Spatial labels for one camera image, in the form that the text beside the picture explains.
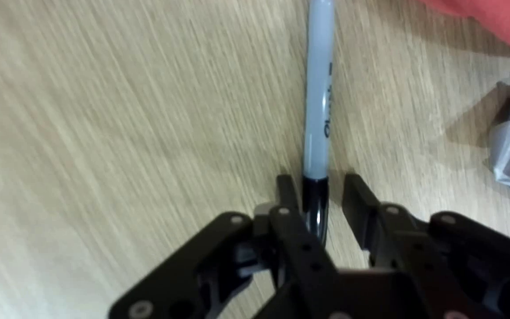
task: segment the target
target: black object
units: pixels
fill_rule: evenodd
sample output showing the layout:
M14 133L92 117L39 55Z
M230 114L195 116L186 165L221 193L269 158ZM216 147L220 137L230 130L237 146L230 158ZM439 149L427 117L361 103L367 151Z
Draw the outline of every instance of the black object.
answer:
M340 271L306 231L290 178L278 178L278 193L280 206L255 220L220 215L122 296L110 319L216 318L262 270L276 293L260 319L510 318L508 238L457 213L423 224L349 174L344 215L374 270Z
M326 247L328 236L328 179L303 178L303 213L308 231Z

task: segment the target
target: bolt hole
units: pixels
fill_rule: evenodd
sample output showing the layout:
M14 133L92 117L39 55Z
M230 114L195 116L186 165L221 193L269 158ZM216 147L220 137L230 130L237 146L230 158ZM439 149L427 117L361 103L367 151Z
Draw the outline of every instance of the bolt hole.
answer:
M310 270L313 270L313 271L321 271L322 266L321 266L319 263L312 263L312 264L310 264Z
M188 300L179 300L168 309L172 318L186 319L195 314L195 305Z

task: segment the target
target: wooden table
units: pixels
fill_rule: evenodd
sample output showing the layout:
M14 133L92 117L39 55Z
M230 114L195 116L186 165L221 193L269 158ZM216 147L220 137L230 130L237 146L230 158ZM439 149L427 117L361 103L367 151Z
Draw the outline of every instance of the wooden table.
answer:
M340 0L328 250L354 169L510 236L485 163L510 48L414 0ZM0 318L94 319L202 225L299 178L306 2L0 0ZM248 318L266 279L230 305Z

